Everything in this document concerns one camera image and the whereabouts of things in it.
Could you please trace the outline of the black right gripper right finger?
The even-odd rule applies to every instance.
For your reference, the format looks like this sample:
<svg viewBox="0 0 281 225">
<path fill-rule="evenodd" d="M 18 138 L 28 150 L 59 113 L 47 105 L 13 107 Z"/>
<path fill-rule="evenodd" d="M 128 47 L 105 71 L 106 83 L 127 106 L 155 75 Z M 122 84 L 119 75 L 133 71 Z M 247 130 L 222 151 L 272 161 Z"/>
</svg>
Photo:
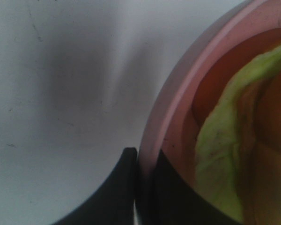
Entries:
<svg viewBox="0 0 281 225">
<path fill-rule="evenodd" d="M 237 225 L 194 192 L 160 151 L 152 187 L 155 225 Z"/>
</svg>

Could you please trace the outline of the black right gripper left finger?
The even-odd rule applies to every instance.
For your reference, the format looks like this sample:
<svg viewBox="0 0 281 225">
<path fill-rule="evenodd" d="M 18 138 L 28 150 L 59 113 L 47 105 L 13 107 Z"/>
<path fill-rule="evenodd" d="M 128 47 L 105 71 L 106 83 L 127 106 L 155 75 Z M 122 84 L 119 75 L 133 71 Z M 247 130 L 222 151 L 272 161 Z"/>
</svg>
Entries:
<svg viewBox="0 0 281 225">
<path fill-rule="evenodd" d="M 133 225 L 137 149 L 124 148 L 116 166 L 82 205 L 56 225 Z"/>
</svg>

